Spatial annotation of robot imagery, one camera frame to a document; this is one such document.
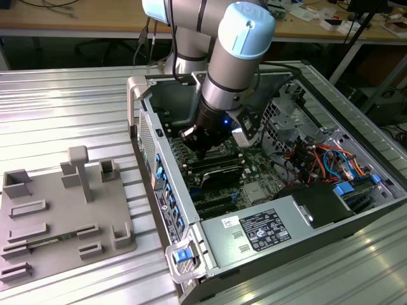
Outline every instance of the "blue cable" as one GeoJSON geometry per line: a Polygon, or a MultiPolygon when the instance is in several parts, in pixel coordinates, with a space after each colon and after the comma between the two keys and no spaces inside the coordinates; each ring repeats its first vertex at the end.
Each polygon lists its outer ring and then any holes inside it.
{"type": "Polygon", "coordinates": [[[340,176],[338,173],[332,171],[332,170],[329,168],[329,166],[328,166],[328,163],[327,163],[327,161],[326,161],[326,156],[327,156],[327,154],[328,154],[330,151],[334,151],[334,152],[338,153],[338,154],[345,160],[346,165],[347,165],[349,171],[351,172],[351,174],[352,174],[353,176],[355,176],[355,177],[359,177],[359,175],[357,174],[357,172],[356,172],[355,170],[353,170],[352,167],[350,166],[349,161],[348,161],[348,159],[346,158],[346,156],[345,156],[341,151],[337,151],[336,149],[331,149],[331,150],[325,152],[325,154],[324,154],[324,158],[323,158],[323,159],[324,159],[324,166],[325,166],[326,170],[327,170],[329,173],[332,173],[333,175],[337,176],[337,177],[339,178],[339,181],[340,181],[340,182],[342,181],[341,176],[340,176]]]}

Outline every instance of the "gray plastic base plate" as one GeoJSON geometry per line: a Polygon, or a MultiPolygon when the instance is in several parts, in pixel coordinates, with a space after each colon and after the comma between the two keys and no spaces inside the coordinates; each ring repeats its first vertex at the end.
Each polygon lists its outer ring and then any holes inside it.
{"type": "Polygon", "coordinates": [[[26,238],[18,239],[22,240],[19,243],[25,240],[30,244],[42,240],[53,242],[32,247],[28,254],[27,250],[23,250],[16,251],[22,255],[14,256],[13,253],[4,255],[7,260],[0,257],[0,270],[6,270],[9,274],[14,271],[10,266],[24,263],[31,266],[30,272],[9,276],[9,280],[5,280],[4,283],[0,281],[0,290],[135,250],[133,225],[121,179],[102,183],[99,166],[87,167],[86,176],[89,179],[93,201],[86,203],[82,187],[79,185],[65,189],[61,176],[62,172],[31,177],[31,182],[25,184],[31,196],[11,200],[6,194],[2,195],[0,251],[4,246],[10,245],[8,242],[10,231],[12,236],[27,234],[26,238]],[[42,206],[38,208],[35,205],[41,200],[45,200],[46,208],[42,206]],[[10,217],[12,207],[30,202],[34,203],[33,211],[27,213],[27,208],[23,206],[21,215],[10,217]],[[126,236],[126,223],[132,233],[130,243],[124,243],[115,249],[112,240],[118,236],[126,236]],[[45,233],[34,234],[41,231],[38,227],[43,224],[46,224],[48,230],[45,233]],[[81,232],[81,229],[92,227],[92,224],[98,226],[99,230],[91,229],[91,234],[82,234],[81,239],[76,236],[77,230],[81,232]],[[116,232],[115,236],[112,235],[112,226],[116,232]],[[100,243],[102,250],[96,248],[91,251],[91,255],[80,255],[79,249],[93,243],[100,243]]]}

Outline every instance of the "light blue joint cap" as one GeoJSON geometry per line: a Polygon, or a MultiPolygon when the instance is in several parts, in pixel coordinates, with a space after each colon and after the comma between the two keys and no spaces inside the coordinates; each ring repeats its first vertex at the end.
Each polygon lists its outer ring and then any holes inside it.
{"type": "Polygon", "coordinates": [[[142,8],[147,16],[168,24],[165,0],[142,0],[142,8]]]}
{"type": "Polygon", "coordinates": [[[253,3],[236,2],[226,9],[217,36],[229,54],[250,60],[266,53],[274,30],[275,19],[268,10],[253,3]]]}

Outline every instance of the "chair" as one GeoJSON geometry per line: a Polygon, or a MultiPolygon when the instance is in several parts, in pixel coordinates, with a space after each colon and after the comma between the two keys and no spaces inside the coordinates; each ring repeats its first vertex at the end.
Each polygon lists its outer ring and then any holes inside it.
{"type": "Polygon", "coordinates": [[[75,45],[75,54],[81,55],[81,47],[83,46],[89,46],[92,44],[99,44],[99,43],[107,43],[107,48],[106,51],[104,52],[104,56],[102,59],[102,66],[105,65],[107,58],[111,54],[111,52],[115,49],[117,49],[118,46],[121,46],[122,48],[132,52],[133,54],[135,53],[136,49],[130,46],[125,42],[124,39],[115,39],[115,38],[97,38],[97,39],[91,39],[88,41],[83,41],[82,43],[77,43],[75,45]]]}

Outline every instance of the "robotic arm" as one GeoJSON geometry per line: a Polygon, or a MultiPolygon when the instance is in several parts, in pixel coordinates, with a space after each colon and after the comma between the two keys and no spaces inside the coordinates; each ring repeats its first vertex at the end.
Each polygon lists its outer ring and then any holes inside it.
{"type": "Polygon", "coordinates": [[[178,27],[179,33],[177,42],[182,43],[181,60],[202,61],[209,45],[206,37],[216,37],[195,123],[180,134],[184,143],[201,157],[230,134],[240,146],[251,146],[258,132],[249,112],[242,107],[242,99],[272,42],[275,20],[270,12],[258,1],[143,0],[142,3],[152,18],[168,23],[173,17],[171,24],[178,27]]]}

